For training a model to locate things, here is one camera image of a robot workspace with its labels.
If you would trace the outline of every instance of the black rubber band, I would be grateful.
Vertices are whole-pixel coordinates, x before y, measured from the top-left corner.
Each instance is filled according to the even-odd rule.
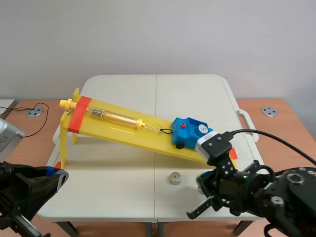
[[[172,130],[169,129],[169,128],[161,128],[160,131],[164,132],[165,134],[171,134],[172,133]]]

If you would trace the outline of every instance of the yellow syringe cap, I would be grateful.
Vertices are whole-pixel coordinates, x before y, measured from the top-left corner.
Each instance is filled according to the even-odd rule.
[[[77,103],[73,102],[72,99],[61,100],[59,106],[64,108],[66,111],[73,110],[76,107]]]

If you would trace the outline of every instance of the black wire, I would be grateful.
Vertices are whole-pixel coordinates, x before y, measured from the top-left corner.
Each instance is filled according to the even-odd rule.
[[[37,132],[35,132],[35,133],[31,134],[31,135],[28,135],[28,136],[24,136],[24,137],[31,137],[31,136],[33,136],[33,135],[37,134],[39,131],[41,131],[41,130],[43,129],[43,127],[45,126],[45,124],[46,124],[46,122],[47,122],[47,118],[48,118],[48,111],[49,111],[49,106],[48,106],[47,104],[45,104],[45,103],[42,103],[42,102],[39,102],[39,103],[37,103],[36,105],[39,105],[39,104],[43,104],[43,105],[46,105],[46,106],[47,106],[47,113],[46,113],[45,122],[44,122],[44,124],[42,125],[42,127],[41,127],[41,128],[40,128]],[[18,108],[14,108],[14,109],[10,109],[10,108],[6,108],[6,107],[2,107],[2,106],[0,106],[0,108],[3,108],[3,109],[8,110],[8,111],[5,111],[5,112],[3,112],[2,114],[0,114],[0,116],[1,116],[1,115],[3,115],[3,114],[5,114],[5,113],[11,112],[11,111],[34,110],[34,109],[35,109],[35,107],[36,107],[36,105],[35,105],[33,108],[18,107]]]
[[[311,158],[309,155],[307,155],[306,153],[302,152],[301,150],[299,150],[298,148],[294,147],[293,145],[289,144],[288,142],[284,141],[281,138],[278,138],[277,136],[274,136],[270,133],[267,132],[263,132],[260,130],[254,130],[254,129],[239,129],[239,130],[235,130],[232,131],[232,135],[234,136],[237,133],[241,133],[241,132],[252,132],[252,133],[258,133],[267,137],[271,137],[275,140],[277,140],[278,142],[281,142],[282,144],[288,146],[289,148],[291,148],[292,150],[296,151],[298,154],[300,154],[301,156],[303,156],[304,158],[306,158],[307,160],[309,160],[311,163],[313,163],[314,165],[316,165],[316,160],[314,160],[313,158]]]
[[[42,105],[46,105],[47,106],[47,113],[46,113],[46,118],[45,118],[45,122],[44,124],[42,125],[42,127],[35,133],[31,134],[31,135],[28,135],[28,136],[24,136],[24,137],[32,137],[33,135],[37,134],[39,131],[41,131],[43,129],[43,127],[45,126],[46,122],[47,122],[47,118],[48,118],[48,111],[49,111],[49,106],[45,103],[42,103],[42,102],[39,102],[37,103],[36,105],[39,105],[39,104],[42,104]]]
[[[269,233],[268,233],[268,232],[269,232],[270,230],[272,230],[272,229],[275,229],[274,225],[272,225],[272,224],[268,224],[268,225],[265,226],[264,231],[263,231],[265,237],[272,237],[272,236],[269,235]]]
[[[7,111],[3,112],[2,114],[0,114],[0,116],[6,114],[6,113],[8,113],[8,112],[11,112],[11,111],[32,110],[32,108],[26,108],[26,107],[18,107],[18,108],[10,109],[10,108],[6,108],[6,107],[0,106],[0,108],[7,110]]]

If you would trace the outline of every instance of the white wall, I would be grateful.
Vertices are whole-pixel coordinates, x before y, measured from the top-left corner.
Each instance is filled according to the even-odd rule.
[[[68,98],[102,74],[218,74],[287,99],[316,137],[315,0],[2,0],[0,98]]]

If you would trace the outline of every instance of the blue box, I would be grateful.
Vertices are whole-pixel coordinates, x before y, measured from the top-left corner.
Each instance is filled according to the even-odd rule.
[[[207,123],[193,118],[176,118],[171,124],[172,144],[178,149],[188,148],[194,150],[197,140],[213,131]]]

